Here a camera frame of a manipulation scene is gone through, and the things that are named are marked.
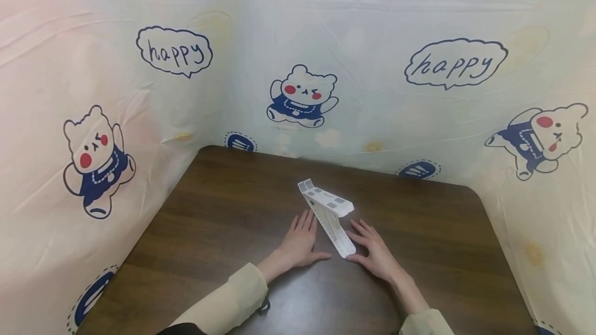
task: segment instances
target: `white plastic stand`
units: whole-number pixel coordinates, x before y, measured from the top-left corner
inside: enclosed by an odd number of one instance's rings
[[[315,187],[310,179],[298,183],[298,188],[340,256],[345,259],[349,254],[356,253],[356,247],[339,223],[340,217],[354,210],[352,202]]]

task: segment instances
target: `wooden table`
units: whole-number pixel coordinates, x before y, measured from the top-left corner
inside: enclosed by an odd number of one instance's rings
[[[375,226],[455,334],[536,333],[472,190],[211,146],[199,152],[79,335],[167,327],[278,246],[306,208],[297,183],[307,178],[354,203],[344,228],[350,217]],[[341,259],[322,228],[317,233],[315,248],[333,259],[275,280],[271,309],[232,334],[389,334],[404,320],[385,284]]]

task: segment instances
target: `cartoon bear in blue shirt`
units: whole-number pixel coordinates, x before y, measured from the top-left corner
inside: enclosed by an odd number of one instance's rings
[[[579,122],[587,114],[588,107],[582,103],[546,111],[529,109],[490,136],[485,145],[504,147],[512,154],[517,178],[526,181],[534,171],[555,171],[558,159],[582,143]]]
[[[72,162],[63,173],[70,193],[83,197],[85,212],[105,219],[111,212],[111,197],[136,173],[135,160],[124,152],[119,124],[110,125],[101,107],[94,105],[78,122],[64,122]]]
[[[271,84],[273,103],[267,108],[267,116],[274,122],[287,120],[303,127],[321,127],[323,114],[339,102],[332,96],[336,82],[333,74],[315,75],[306,66],[295,65],[285,80]]]

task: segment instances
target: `beige sleeve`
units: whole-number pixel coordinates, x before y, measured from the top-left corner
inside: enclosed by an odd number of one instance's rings
[[[207,335],[224,335],[239,326],[263,304],[267,283],[263,273],[248,263],[228,283],[193,305],[172,325],[194,323]]]
[[[453,331],[443,318],[441,312],[436,309],[420,314],[408,316],[399,335],[454,335]]]

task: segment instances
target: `wrist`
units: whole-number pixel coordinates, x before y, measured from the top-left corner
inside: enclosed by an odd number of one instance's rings
[[[257,265],[257,268],[263,273],[264,279],[269,284],[271,281],[281,276],[281,274],[291,269],[290,262],[287,261],[284,254],[278,249],[274,250],[269,256]]]
[[[393,276],[389,284],[408,315],[423,313],[430,309],[416,282],[406,272]]]

